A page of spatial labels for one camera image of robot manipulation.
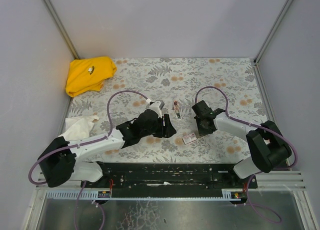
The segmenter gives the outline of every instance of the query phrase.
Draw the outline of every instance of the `yellow cloth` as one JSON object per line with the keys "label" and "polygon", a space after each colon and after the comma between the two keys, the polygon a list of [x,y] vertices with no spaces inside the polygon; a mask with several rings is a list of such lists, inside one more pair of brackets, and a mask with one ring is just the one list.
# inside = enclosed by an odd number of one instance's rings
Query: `yellow cloth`
{"label": "yellow cloth", "polygon": [[70,63],[66,93],[76,97],[86,91],[100,91],[105,79],[113,77],[116,65],[109,57],[76,59]]}

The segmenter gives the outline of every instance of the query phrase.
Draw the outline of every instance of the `floral tablecloth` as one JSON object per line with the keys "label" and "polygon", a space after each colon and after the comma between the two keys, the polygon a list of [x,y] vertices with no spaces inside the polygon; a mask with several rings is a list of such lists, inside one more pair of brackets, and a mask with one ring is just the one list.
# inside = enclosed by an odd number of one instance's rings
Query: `floral tablecloth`
{"label": "floral tablecloth", "polygon": [[[208,85],[221,88],[229,98],[231,115],[250,121],[267,120],[261,96],[248,58],[128,58],[114,59],[117,72],[107,79],[101,92],[87,92],[73,99],[69,117],[98,115],[91,135],[109,131],[107,102],[120,90],[135,90],[151,100],[165,102],[177,133],[169,139],[152,136],[142,138],[134,146],[111,150],[92,156],[88,161],[103,162],[180,162],[180,163],[236,163],[250,152],[245,141],[228,133],[216,131],[185,145],[184,135],[197,130],[192,106],[196,92]],[[173,111],[178,101],[182,119]],[[213,110],[225,108],[223,96],[206,89],[199,94]],[[137,117],[147,107],[137,94],[123,93],[110,105],[115,125]]]}

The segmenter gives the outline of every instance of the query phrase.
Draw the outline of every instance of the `crumpled white towel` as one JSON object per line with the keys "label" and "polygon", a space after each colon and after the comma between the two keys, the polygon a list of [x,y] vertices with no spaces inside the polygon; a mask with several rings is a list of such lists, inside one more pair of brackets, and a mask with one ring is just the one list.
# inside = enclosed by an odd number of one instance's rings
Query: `crumpled white towel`
{"label": "crumpled white towel", "polygon": [[72,117],[65,119],[65,132],[63,136],[66,141],[88,138],[94,127],[94,120],[99,120],[97,115]]}

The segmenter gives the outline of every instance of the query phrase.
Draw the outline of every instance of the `small bottle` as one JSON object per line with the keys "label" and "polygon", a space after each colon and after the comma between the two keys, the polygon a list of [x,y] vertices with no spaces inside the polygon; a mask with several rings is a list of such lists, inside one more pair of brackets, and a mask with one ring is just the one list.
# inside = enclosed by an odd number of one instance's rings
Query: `small bottle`
{"label": "small bottle", "polygon": [[175,112],[176,119],[181,119],[178,101],[173,102],[173,109],[175,110],[174,112]]}

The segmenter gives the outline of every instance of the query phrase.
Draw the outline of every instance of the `white wall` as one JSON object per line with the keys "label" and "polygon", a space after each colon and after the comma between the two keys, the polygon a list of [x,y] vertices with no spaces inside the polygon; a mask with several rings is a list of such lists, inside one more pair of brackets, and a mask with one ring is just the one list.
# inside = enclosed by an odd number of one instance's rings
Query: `white wall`
{"label": "white wall", "polygon": [[279,127],[299,153],[298,168],[320,220],[320,5],[295,0],[260,62]]}
{"label": "white wall", "polygon": [[51,0],[82,58],[255,57],[285,0]]}
{"label": "white wall", "polygon": [[20,229],[28,171],[56,137],[71,55],[41,0],[0,0],[0,229]]}

